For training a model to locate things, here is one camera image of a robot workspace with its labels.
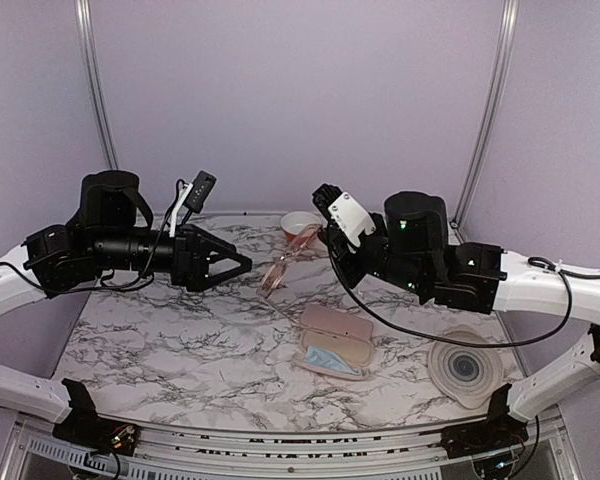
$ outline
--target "eyeglasses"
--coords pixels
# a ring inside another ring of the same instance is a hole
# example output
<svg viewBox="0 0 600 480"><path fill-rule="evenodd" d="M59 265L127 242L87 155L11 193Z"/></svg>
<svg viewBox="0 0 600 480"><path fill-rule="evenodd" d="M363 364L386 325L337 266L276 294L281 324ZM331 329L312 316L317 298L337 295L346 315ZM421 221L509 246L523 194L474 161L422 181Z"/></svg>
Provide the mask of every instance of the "eyeglasses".
<svg viewBox="0 0 600 480"><path fill-rule="evenodd" d="M322 228L321 225L311 224L307 225L302 229L296 238L293 239L287 250L275 261L267 273L264 274L260 286L258 287L257 294L263 298L269 298L271 292L282 281L289 263L291 260L296 258L300 253L307 248L307 246L318 236L318 232Z"/></svg>

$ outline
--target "marble table surface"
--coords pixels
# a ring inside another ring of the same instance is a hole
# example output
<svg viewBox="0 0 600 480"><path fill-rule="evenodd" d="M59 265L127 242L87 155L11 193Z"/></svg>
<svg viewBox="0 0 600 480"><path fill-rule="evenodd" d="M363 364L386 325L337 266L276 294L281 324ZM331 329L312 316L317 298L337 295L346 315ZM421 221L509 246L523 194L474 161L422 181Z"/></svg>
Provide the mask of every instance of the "marble table surface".
<svg viewBox="0 0 600 480"><path fill-rule="evenodd" d="M140 292L93 293L55 378L83 381L101 414L200 428L304 432L412 426L486 412L486 405L463 408L433 385L426 365L432 342L377 322L369 379L351 382L293 366L300 336L295 322L307 304L359 314L324 246L314 242L289 268L270 298L273 308L256 296L256 288L287 244L279 217L200 217L197 223L236 244L253 259L253 270L202 294L170 286L166 275ZM372 278L356 290L394 323L438 334L467 325L488 341L506 340L495 316L419 306L415 296ZM521 378L513 353L497 351L505 379Z"/></svg>

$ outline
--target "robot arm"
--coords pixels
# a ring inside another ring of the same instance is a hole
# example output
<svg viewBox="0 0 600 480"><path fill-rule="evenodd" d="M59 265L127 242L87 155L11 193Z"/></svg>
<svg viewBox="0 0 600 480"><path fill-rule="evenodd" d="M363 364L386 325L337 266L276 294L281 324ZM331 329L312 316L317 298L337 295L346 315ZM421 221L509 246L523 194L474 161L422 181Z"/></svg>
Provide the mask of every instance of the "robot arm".
<svg viewBox="0 0 600 480"><path fill-rule="evenodd" d="M569 295L556 271L494 245L448 245L445 206L438 197L393 195L385 202L386 222L338 187L320 187L314 204L330 221L330 235L323 240L349 289L369 274L418 295L421 304L433 299L485 314L518 310L564 316L567 311ZM354 228L369 222L373 229ZM600 270L557 269L570 273L570 317L590 322L589 332L534 375L493 392L486 420L445 428L442 444L450 458L508 447L516 437L526 440L527 422L600 379Z"/></svg>
<svg viewBox="0 0 600 480"><path fill-rule="evenodd" d="M75 287L101 278L105 270L138 271L139 279L167 272L172 284L199 292L251 269L251 260L234 245L186 222L175 228L183 205L200 212L214 177L201 172L178 192L168 233L164 223L151 230L153 214L138 183L136 175L122 171L85 177L80 208L66 225L47 227L0 258L0 316L45 298L93 290ZM137 210L145 227L135 226ZM210 273L224 259L237 266ZM129 455L137 440L136 426L98 416L85 386L68 379L47 380L0 365L0 406L52 422L57 438L98 450Z"/></svg>

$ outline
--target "wire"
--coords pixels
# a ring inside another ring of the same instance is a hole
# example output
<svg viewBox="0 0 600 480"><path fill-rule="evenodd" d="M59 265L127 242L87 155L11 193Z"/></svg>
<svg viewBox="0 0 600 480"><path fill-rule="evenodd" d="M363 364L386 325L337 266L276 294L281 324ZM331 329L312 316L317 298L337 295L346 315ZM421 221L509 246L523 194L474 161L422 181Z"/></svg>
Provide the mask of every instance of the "wire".
<svg viewBox="0 0 600 480"><path fill-rule="evenodd" d="M463 342L460 340L452 340L450 338L440 337L440 336L433 335L430 333L418 332L416 330L411 330L409 328L405 328L400 325L396 325L396 324L391 323L390 321L386 320L384 317L377 314L373 310L371 310L364 302L362 302L362 300L360 300L356 296L356 294L353 292L353 290L351 290L351 288L349 288L349 286L346 284L346 282L344 280L344 276L340 270L340 267L337 265L337 263L335 261L333 249L331 247L331 234L330 234L331 226L333 226L333 223L329 222L329 224L327 224L327 250L329 252L329 260L331 261L331 266L333 267L336 277L338 277L338 280L344 287L347 294L353 299L354 302L356 302L358 304L358 306L360 308L362 308L362 310L367 312L369 315L371 315L373 318L378 320L383 325L386 325L387 327L397 330L399 332L406 333L408 335L413 335L415 337L425 338L427 340L433 340L433 341L438 341L438 342L442 342L442 343L449 343L451 345L457 345L459 347L480 348L480 349L514 348L514 347L523 347L526 345L532 345L534 343L538 343L538 342L541 342L542 340L546 340L547 338L552 337L553 335L555 335L556 333L558 333L560 330L562 330L564 328L564 326L569 321L569 317L571 316L571 309L573 307L573 292L571 291L571 284L569 283L569 280L567 279L567 276L564 273L564 271L559 270L556 273L558 275L560 275L560 278L562 278L562 281L564 282L564 286L567 290L567 299L568 299L567 300L567 311L564 315L564 318L562 319L562 321L556 328L554 328L553 330L551 330L543 335L540 335L538 337L530 338L528 340L521 340L518 342L509 342L509 343L470 343L470 342Z"/></svg>
<svg viewBox="0 0 600 480"><path fill-rule="evenodd" d="M116 474L114 475L112 480L118 480L120 478L120 472L122 471L122 466L120 465L120 457L113 450L111 450L111 455L113 455L113 458L116 461Z"/></svg>
<svg viewBox="0 0 600 480"><path fill-rule="evenodd" d="M24 273L22 273L15 265L9 263L9 262L0 262L0 267L7 267L11 270L13 270L13 272L18 275L24 282L26 282L27 284L31 285L33 288L37 289L37 290L41 290L47 294L52 294L52 295L71 295L74 293L84 293L84 292L102 292L102 291L109 291L109 292L119 292L119 293L128 293L128 292L136 292L138 290L142 290L143 288L148 287L149 285L151 285L155 279L155 276L153 273L149 273L148 275L148 280L146 282L140 283L140 281L143 278L147 277L147 272L149 270L149 268L151 267L151 261L153 260L153 257L156 253L156 250L158 248L158 244L160 243L160 237L162 237L162 233L164 232L164 229L167 226L167 223L169 221L169 215L171 214L171 211L173 210L173 208L175 207L177 201L178 201L178 194L180 193L180 188L182 185L185 184L185 181L181 178L179 178L176 181L176 198L175 200L171 203L171 205L169 206L169 208L167 209L164 218L162 220L162 224L160 225L160 229L158 231L158 234L156 235L156 239L153 243L153 246L151 248L151 252L149 253L149 256L147 258L147 263L145 264L144 268L142 269L141 272L138 273L138 276L132 280L131 282L125 283L125 284L121 284L121 285L109 285L106 283L106 280L110 280L111 278L113 278L113 275L105 275L104 277L102 277L100 279L100 286L96 286L96 287L78 287L78 288L72 288L71 290L65 290L65 291L60 291L60 290L53 290L51 288L45 288L42 285L39 285L35 282L33 282L32 280L30 280Z"/></svg>
<svg viewBox="0 0 600 480"><path fill-rule="evenodd" d="M116 473L111 480L118 480L120 478L120 474L122 473L122 464L120 463L120 457L113 450L96 450L91 453L88 453L87 456L85 456L84 465L88 466L87 460L89 459L89 457L93 457L94 455L102 455L105 453L109 453L109 454L113 455L113 459L116 461Z"/></svg>
<svg viewBox="0 0 600 480"><path fill-rule="evenodd" d="M533 456L535 455L536 451L538 450L538 444L539 443L540 443L540 419L536 415L536 440L535 440L535 442L533 442L533 448L531 449L531 452L529 452L529 456L524 461L524 463L522 465L520 465L520 468L518 468L518 470L516 470L514 473L512 473L511 475L509 475L509 479L515 478L518 475L520 475L520 473L522 472L522 470L524 470L527 467L527 465L529 465L529 462L531 462L531 459L533 458Z"/></svg>
<svg viewBox="0 0 600 480"><path fill-rule="evenodd" d="M556 264L544 257L529 257L527 263L533 267L542 268L554 273L556 273L557 270ZM581 280L600 280L600 275L588 275L563 269L558 270L558 272L564 272L567 277L579 278Z"/></svg>
<svg viewBox="0 0 600 480"><path fill-rule="evenodd" d="M184 214L184 217L182 218L182 221L180 222L180 226L183 226L184 224L186 224L189 221L189 219L191 218L191 215L193 215L193 211L187 210L187 213Z"/></svg>
<svg viewBox="0 0 600 480"><path fill-rule="evenodd" d="M519 456L521 457L522 455L524 455L524 452L527 451L527 446L524 444L524 440L519 435L514 435L513 438L515 438L516 440L518 440L518 442L520 442L520 447L522 448L522 451L520 452Z"/></svg>

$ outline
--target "lavender wall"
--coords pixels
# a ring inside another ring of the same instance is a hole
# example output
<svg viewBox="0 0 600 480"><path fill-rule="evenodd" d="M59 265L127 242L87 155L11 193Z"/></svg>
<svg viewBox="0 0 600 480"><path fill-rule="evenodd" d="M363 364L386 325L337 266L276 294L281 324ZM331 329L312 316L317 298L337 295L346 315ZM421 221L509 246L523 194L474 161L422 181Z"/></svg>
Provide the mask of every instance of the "lavender wall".
<svg viewBox="0 0 600 480"><path fill-rule="evenodd" d="M78 205L104 167L72 2L0 1L0 256ZM0 362L49 376L85 302L65 297L0 319ZM10 412L0 410L0 455Z"/></svg>
<svg viewBox="0 0 600 480"><path fill-rule="evenodd" d="M291 210L331 182L370 207L455 208L503 2L92 1L120 164L164 209L204 168L218 210Z"/></svg>
<svg viewBox="0 0 600 480"><path fill-rule="evenodd" d="M600 0L521 2L515 50L466 222L472 240L600 267ZM516 338L559 319L510 314ZM586 329L522 355L537 370ZM600 478L600 382L561 404L585 478Z"/></svg>

